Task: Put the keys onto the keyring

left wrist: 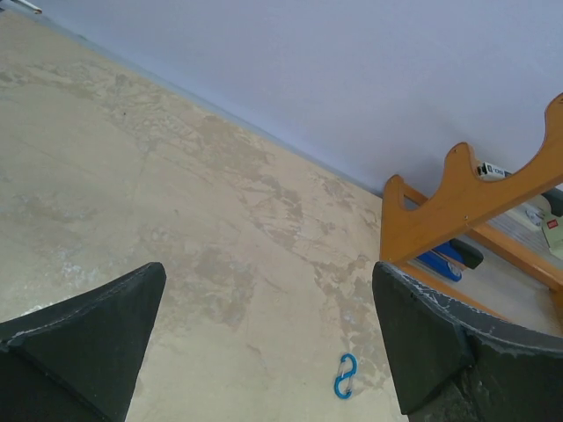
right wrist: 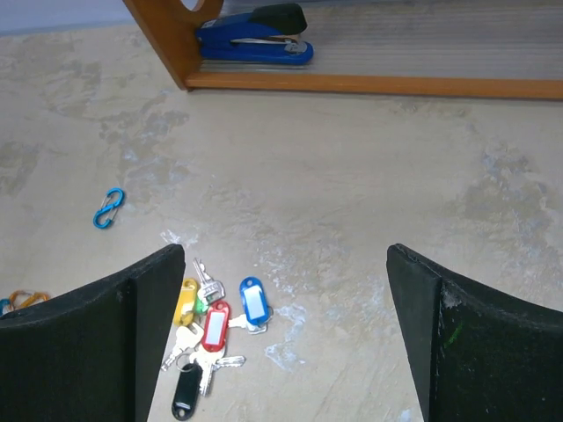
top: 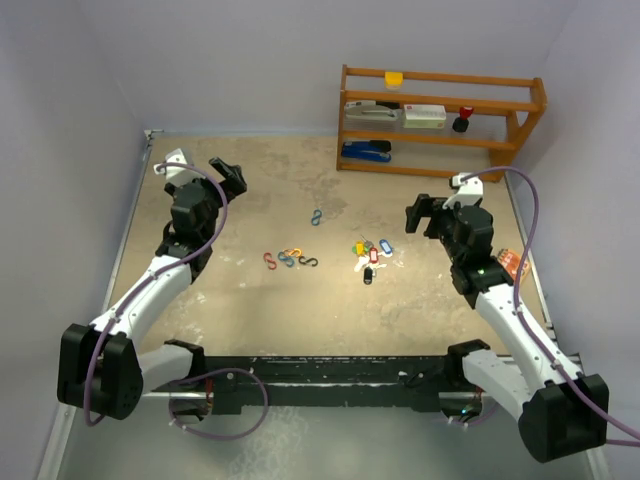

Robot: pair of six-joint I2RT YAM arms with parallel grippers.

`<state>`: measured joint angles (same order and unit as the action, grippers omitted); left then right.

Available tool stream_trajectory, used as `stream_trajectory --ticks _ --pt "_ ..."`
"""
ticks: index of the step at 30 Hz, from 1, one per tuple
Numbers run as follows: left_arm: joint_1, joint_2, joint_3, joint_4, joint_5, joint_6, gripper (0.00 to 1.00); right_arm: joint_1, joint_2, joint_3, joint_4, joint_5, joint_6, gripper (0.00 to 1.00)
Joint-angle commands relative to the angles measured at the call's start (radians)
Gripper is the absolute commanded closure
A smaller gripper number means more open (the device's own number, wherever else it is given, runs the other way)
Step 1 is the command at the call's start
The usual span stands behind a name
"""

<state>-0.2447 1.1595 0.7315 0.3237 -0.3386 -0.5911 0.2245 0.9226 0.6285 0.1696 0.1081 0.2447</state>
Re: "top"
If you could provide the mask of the silver key black head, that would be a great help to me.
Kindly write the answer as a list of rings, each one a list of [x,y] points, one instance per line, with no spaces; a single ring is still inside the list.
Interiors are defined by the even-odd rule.
[[[374,247],[374,244],[368,239],[366,239],[364,236],[362,236],[362,241],[366,251],[369,251],[371,248]]]

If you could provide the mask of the blue S carabiner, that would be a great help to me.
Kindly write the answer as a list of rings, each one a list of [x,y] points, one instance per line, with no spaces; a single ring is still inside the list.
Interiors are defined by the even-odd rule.
[[[323,212],[320,209],[315,209],[313,211],[310,223],[313,226],[318,226],[320,224],[321,218],[322,218]]]

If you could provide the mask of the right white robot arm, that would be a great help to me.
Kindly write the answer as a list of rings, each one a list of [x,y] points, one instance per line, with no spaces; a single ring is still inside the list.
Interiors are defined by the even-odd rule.
[[[406,209],[405,230],[422,219],[425,237],[437,239],[451,261],[456,291],[497,333],[513,362],[480,341],[453,345],[446,383],[488,393],[516,421],[530,455],[540,463],[604,445],[609,389],[600,375],[584,375],[550,340],[520,299],[513,278],[492,253],[492,215],[477,203],[448,208],[442,197],[417,196]]]

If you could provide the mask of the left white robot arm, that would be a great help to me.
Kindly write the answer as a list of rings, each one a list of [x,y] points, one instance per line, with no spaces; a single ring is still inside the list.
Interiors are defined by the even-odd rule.
[[[204,271],[232,200],[247,182],[238,165],[213,158],[216,180],[182,150],[155,165],[172,198],[171,218],[142,276],[110,308],[86,325],[71,324],[61,337],[57,398],[82,409],[87,426],[127,418],[143,394],[169,383],[184,392],[202,387],[202,347],[169,340],[142,354],[141,341],[167,307]]]

